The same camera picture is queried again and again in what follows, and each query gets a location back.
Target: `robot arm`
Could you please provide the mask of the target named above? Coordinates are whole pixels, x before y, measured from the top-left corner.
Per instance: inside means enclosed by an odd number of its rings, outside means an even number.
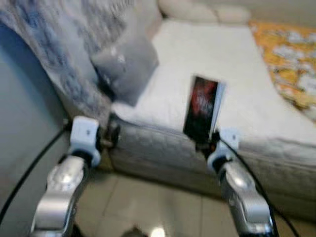
[[[47,178],[47,189],[37,206],[31,237],[70,236],[76,202],[90,168],[100,162],[98,128],[99,123],[94,119],[74,119],[68,155]]]
[[[223,130],[220,136],[234,149],[238,135]],[[217,175],[222,196],[229,204],[234,223],[241,237],[273,237],[270,210],[266,200],[256,190],[255,181],[221,141],[207,159],[208,169]]]

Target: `white mattress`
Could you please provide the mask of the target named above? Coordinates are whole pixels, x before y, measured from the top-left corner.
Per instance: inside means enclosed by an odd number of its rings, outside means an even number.
[[[247,26],[166,20],[153,42],[160,66],[136,107],[113,104],[122,120],[182,132],[192,75],[199,74],[226,82],[217,125],[238,128],[243,141],[316,144],[316,126],[277,94]]]

